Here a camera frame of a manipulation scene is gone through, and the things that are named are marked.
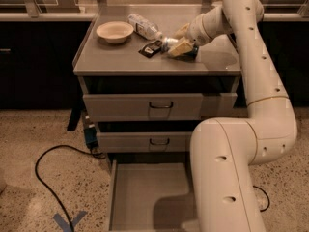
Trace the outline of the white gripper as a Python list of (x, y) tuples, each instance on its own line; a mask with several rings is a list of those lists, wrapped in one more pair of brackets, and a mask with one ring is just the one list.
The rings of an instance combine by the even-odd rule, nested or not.
[(213, 40), (211, 36), (213, 29), (214, 20), (210, 15), (198, 15), (189, 24), (186, 23), (174, 33), (173, 37), (179, 40), (170, 47), (168, 54), (171, 57), (178, 57), (190, 52), (194, 44), (197, 46), (209, 44)]

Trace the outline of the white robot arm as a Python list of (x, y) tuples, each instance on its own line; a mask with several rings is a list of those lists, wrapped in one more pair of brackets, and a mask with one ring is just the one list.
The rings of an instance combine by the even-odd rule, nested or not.
[(236, 37), (248, 115), (210, 118), (193, 131), (190, 164), (201, 232), (266, 232), (249, 167), (278, 160), (295, 144), (293, 107), (258, 29), (259, 0), (222, 0), (178, 33), (172, 57)]

